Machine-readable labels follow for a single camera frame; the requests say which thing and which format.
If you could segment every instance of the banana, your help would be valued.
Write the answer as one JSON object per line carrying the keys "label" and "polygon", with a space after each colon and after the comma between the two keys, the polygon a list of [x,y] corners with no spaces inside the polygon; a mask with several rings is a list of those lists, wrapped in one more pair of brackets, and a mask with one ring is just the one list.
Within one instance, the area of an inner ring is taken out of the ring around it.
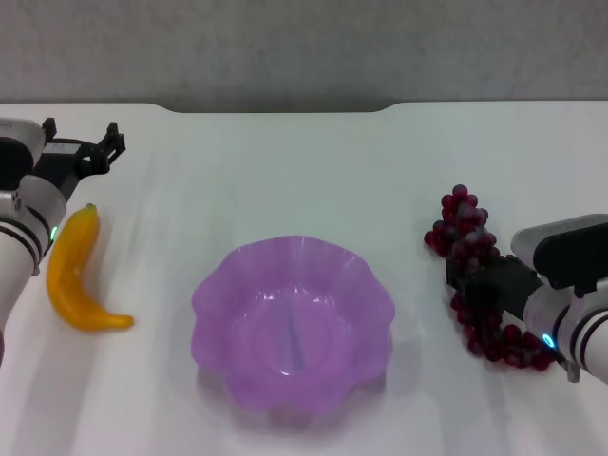
{"label": "banana", "polygon": [[124,330],[133,326],[133,317],[106,311],[83,287],[83,269],[98,233],[99,218],[93,204],[69,218],[48,260],[48,298],[57,314],[76,329]]}

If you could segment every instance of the purple bowl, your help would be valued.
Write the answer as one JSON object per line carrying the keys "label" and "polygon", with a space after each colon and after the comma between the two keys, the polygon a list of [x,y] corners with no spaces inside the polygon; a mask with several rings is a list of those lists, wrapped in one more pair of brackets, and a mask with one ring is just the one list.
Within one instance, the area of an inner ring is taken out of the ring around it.
{"label": "purple bowl", "polygon": [[239,247],[192,304],[192,356],[247,409],[327,412],[389,362],[389,294],[361,256],[313,237]]}

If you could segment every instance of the plastic banana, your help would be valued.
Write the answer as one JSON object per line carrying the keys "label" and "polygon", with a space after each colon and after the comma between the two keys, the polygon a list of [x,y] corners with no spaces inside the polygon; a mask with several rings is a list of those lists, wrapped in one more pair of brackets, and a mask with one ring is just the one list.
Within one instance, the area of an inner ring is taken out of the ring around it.
{"label": "plastic banana", "polygon": [[133,326],[132,316],[106,311],[83,286],[83,269],[98,233],[99,218],[93,204],[69,218],[50,253],[48,297],[57,314],[74,328],[82,331],[127,329]]}

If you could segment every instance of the grape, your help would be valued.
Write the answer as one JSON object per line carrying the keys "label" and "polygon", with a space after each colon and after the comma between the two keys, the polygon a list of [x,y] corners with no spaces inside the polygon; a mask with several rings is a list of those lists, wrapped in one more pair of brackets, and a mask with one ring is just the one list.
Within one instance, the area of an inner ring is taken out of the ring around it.
{"label": "grape", "polygon": [[480,247],[475,247],[472,251],[471,254],[474,257],[477,257],[479,260],[481,260],[483,257],[485,257],[485,250],[484,248],[480,248]]}
{"label": "grape", "polygon": [[427,233],[425,234],[425,244],[428,246],[433,245],[433,232],[432,231],[427,231]]}
{"label": "grape", "polygon": [[483,228],[485,225],[484,213],[481,209],[475,209],[475,224],[480,228]]}
{"label": "grape", "polygon": [[447,258],[447,257],[449,257],[450,249],[451,249],[451,245],[449,243],[443,242],[443,243],[439,244],[438,246],[436,246],[435,252],[441,258]]}
{"label": "grape", "polygon": [[461,236],[466,236],[468,233],[473,231],[473,225],[468,221],[461,221],[458,223],[458,231]]}
{"label": "grape", "polygon": [[495,363],[503,359],[504,351],[501,344],[498,342],[490,342],[487,347],[484,348],[485,359],[490,363]]}
{"label": "grape", "polygon": [[451,195],[445,195],[443,198],[441,198],[441,205],[445,209],[451,209],[454,205],[454,197],[452,197]]}
{"label": "grape", "polygon": [[451,209],[442,209],[441,216],[444,221],[454,221],[456,219],[456,216]]}
{"label": "grape", "polygon": [[477,338],[477,329],[472,325],[466,325],[463,328],[463,334],[466,337],[466,340],[476,339]]}
{"label": "grape", "polygon": [[449,301],[449,307],[456,312],[462,311],[466,308],[465,299],[460,293],[457,293],[452,297],[451,301]]}
{"label": "grape", "polygon": [[532,359],[530,360],[530,364],[536,371],[543,372],[549,368],[549,365],[551,364],[551,362],[544,355],[539,353],[539,354],[535,354],[534,356],[532,356]]}
{"label": "grape", "polygon": [[452,188],[452,195],[458,199],[464,199],[468,195],[468,189],[459,183]]}
{"label": "grape", "polygon": [[454,258],[454,264],[460,271],[462,271],[468,264],[468,261],[465,257],[457,257]]}
{"label": "grape", "polygon": [[437,220],[433,223],[433,233],[441,234],[444,231],[444,223],[442,220]]}
{"label": "grape", "polygon": [[458,231],[456,231],[456,227],[450,223],[444,222],[444,236],[446,237],[446,239],[449,239],[452,242],[455,241],[458,237]]}
{"label": "grape", "polygon": [[454,242],[454,244],[452,245],[452,257],[454,259],[466,258],[466,248],[462,242]]}
{"label": "grape", "polygon": [[484,323],[490,330],[498,329],[503,323],[503,316],[500,313],[488,313],[484,316]]}
{"label": "grape", "polygon": [[471,352],[471,354],[473,356],[479,357],[482,354],[484,354],[484,349],[482,348],[479,341],[476,339],[468,339],[468,342],[466,343],[466,347],[468,348],[468,350]]}
{"label": "grape", "polygon": [[475,221],[475,208],[467,202],[458,206],[458,220]]}
{"label": "grape", "polygon": [[461,325],[468,325],[473,322],[473,313],[468,309],[461,309],[456,313],[456,320]]}
{"label": "grape", "polygon": [[465,236],[465,242],[468,245],[475,245],[479,241],[479,239],[480,236],[474,231],[471,231]]}
{"label": "grape", "polygon": [[503,341],[508,345],[517,345],[522,340],[522,330],[516,325],[506,325],[503,329]]}
{"label": "grape", "polygon": [[468,203],[473,207],[477,207],[477,203],[479,202],[477,200],[477,195],[469,195],[466,197],[466,201],[468,201]]}
{"label": "grape", "polygon": [[479,270],[481,264],[478,258],[476,258],[475,256],[472,256],[469,260],[468,260],[468,268],[467,270],[471,273],[474,273],[476,271]]}

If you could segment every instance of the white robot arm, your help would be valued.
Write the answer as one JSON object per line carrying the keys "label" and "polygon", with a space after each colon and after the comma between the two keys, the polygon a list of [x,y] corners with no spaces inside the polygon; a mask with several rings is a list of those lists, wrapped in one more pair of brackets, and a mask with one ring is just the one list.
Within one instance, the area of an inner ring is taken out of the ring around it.
{"label": "white robot arm", "polygon": [[608,215],[596,214],[518,232],[514,256],[447,282],[474,306],[506,310],[548,347],[578,382],[580,369],[608,384]]}
{"label": "white robot arm", "polygon": [[53,119],[42,126],[0,119],[0,363],[10,311],[53,243],[78,182],[105,174],[124,151],[111,123],[98,143],[55,139]]}

